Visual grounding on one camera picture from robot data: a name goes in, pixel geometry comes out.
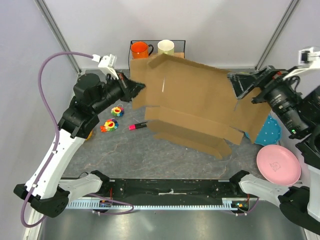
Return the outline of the brown cardboard paper box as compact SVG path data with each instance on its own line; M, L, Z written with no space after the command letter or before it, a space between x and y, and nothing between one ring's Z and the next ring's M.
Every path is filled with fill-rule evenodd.
M271 111L267 103L252 103L258 88L236 99L227 74L225 69L167 54L133 59L130 77L145 88L132 107L145 108L147 127L156 139L221 159L245 133L255 140Z

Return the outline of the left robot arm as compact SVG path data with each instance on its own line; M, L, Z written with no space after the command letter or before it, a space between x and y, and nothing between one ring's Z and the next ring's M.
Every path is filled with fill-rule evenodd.
M94 73L80 76L73 87L74 96L60 121L55 121L55 137L47 154L33 176L13 192L44 217L55 218L67 204L89 194L106 196L110 191L109 177L98 170L87 176L61 183L69 162L100 122L98 115L121 100L130 102L145 84L127 78L122 72L106 81Z

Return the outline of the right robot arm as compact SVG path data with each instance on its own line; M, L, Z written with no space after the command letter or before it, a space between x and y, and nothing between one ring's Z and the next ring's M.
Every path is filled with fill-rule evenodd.
M228 73L236 99L241 100L253 89L261 92L252 98L253 104L267 103L290 132L290 139L304 158L309 170L309 186L284 187L259 180L241 170L230 180L229 191L235 197L244 193L260 197L280 209L292 223L315 234L320 233L320 89L315 88L305 98L292 88L300 83L299 74L310 66L295 66L289 70L267 66L254 73Z

